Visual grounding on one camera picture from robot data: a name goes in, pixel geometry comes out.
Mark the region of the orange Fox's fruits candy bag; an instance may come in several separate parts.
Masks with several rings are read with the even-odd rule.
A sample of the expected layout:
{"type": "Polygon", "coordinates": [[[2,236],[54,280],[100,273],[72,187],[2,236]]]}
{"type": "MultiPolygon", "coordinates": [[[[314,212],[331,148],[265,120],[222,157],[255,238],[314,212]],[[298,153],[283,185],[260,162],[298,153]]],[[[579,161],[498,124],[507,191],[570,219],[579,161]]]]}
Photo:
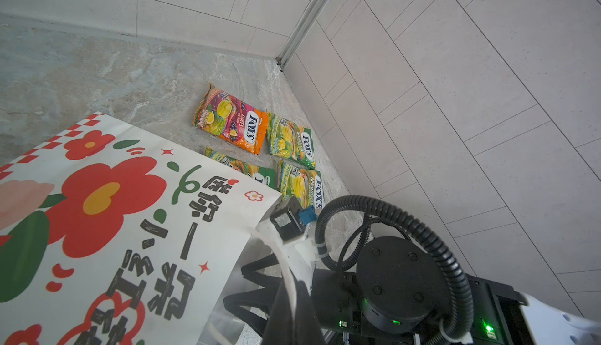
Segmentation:
{"type": "Polygon", "coordinates": [[[210,84],[194,115],[193,125],[239,148],[259,155],[269,116],[250,104],[210,84]]]}

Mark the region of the green Fox's candy bag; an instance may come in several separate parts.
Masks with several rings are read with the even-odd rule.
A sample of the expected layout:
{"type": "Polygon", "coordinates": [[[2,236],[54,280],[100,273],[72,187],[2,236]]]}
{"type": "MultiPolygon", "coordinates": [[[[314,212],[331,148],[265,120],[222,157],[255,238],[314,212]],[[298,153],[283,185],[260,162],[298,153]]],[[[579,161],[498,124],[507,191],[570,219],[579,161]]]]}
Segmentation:
{"type": "Polygon", "coordinates": [[[217,162],[227,165],[230,168],[251,177],[255,181],[258,181],[268,187],[277,190],[277,177],[276,170],[272,168],[264,168],[258,165],[252,165],[242,160],[230,157],[226,154],[219,153],[210,147],[207,147],[204,151],[206,157],[216,160],[217,162]]]}
{"type": "Polygon", "coordinates": [[[310,206],[323,208],[324,185],[319,171],[298,168],[281,160],[277,167],[277,178],[280,193],[285,199],[296,197],[303,209],[310,206]]]}

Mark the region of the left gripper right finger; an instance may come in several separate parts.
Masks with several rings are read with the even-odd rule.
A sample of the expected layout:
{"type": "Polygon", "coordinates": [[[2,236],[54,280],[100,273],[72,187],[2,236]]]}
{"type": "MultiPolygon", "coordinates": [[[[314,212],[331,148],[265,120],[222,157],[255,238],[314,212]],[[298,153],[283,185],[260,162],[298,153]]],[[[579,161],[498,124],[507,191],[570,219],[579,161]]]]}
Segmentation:
{"type": "Polygon", "coordinates": [[[297,306],[294,316],[294,343],[300,345],[325,345],[316,310],[302,281],[296,281],[297,306]]]}

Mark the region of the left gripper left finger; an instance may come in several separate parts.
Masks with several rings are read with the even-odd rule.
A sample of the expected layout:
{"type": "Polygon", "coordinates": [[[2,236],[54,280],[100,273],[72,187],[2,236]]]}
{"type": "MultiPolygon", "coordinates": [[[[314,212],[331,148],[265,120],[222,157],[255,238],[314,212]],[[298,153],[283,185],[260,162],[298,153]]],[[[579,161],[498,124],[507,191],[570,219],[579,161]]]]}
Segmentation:
{"type": "Polygon", "coordinates": [[[294,340],[293,310],[284,282],[276,292],[275,300],[269,312],[267,326],[262,336],[262,345],[292,345],[294,340]]]}

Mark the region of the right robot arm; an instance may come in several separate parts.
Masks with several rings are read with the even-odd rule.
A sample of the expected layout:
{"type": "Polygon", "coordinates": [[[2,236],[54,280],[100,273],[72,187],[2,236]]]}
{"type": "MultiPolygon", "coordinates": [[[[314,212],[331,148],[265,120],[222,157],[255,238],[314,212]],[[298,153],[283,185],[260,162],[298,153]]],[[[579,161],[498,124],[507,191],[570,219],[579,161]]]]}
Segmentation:
{"type": "MultiPolygon", "coordinates": [[[[354,272],[318,269],[297,284],[290,313],[283,280],[265,276],[275,256],[245,265],[258,289],[225,297],[225,309],[248,324],[264,344],[424,344],[451,312],[449,291],[431,258],[394,236],[371,240],[354,272]]],[[[517,292],[468,277],[474,317],[472,344],[598,344],[600,325],[517,292]]]]}

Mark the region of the green Fox's spring tea bag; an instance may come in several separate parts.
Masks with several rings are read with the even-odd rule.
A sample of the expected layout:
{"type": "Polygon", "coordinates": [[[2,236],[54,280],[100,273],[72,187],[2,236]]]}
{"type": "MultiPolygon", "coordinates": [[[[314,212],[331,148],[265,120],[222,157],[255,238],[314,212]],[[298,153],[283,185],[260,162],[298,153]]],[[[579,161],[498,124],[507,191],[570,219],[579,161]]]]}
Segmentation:
{"type": "Polygon", "coordinates": [[[272,156],[293,160],[305,168],[316,169],[316,153],[311,129],[268,113],[267,139],[272,156]]]}

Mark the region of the white flowered paper bag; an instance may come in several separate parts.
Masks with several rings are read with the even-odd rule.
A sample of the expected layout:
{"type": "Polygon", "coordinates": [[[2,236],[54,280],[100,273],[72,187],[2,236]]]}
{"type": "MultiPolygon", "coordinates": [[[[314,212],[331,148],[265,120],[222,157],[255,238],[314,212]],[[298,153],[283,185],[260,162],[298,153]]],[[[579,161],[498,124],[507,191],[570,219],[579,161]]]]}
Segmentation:
{"type": "Polygon", "coordinates": [[[95,113],[1,168],[1,342],[195,344],[280,193],[95,113]]]}

